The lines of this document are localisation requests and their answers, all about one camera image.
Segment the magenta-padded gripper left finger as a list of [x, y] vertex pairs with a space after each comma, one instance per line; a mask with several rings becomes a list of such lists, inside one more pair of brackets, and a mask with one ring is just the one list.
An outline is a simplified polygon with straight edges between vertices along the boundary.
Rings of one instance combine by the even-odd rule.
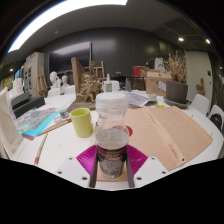
[[94, 188], [97, 179], [98, 158], [95, 146], [76, 157], [68, 157], [55, 174], [84, 188]]

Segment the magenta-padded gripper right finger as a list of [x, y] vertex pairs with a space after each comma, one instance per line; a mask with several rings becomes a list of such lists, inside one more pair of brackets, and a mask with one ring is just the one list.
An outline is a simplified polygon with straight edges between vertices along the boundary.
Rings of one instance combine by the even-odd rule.
[[156, 157], [148, 157], [131, 145], [127, 148], [126, 167], [130, 188], [143, 187], [168, 174]]

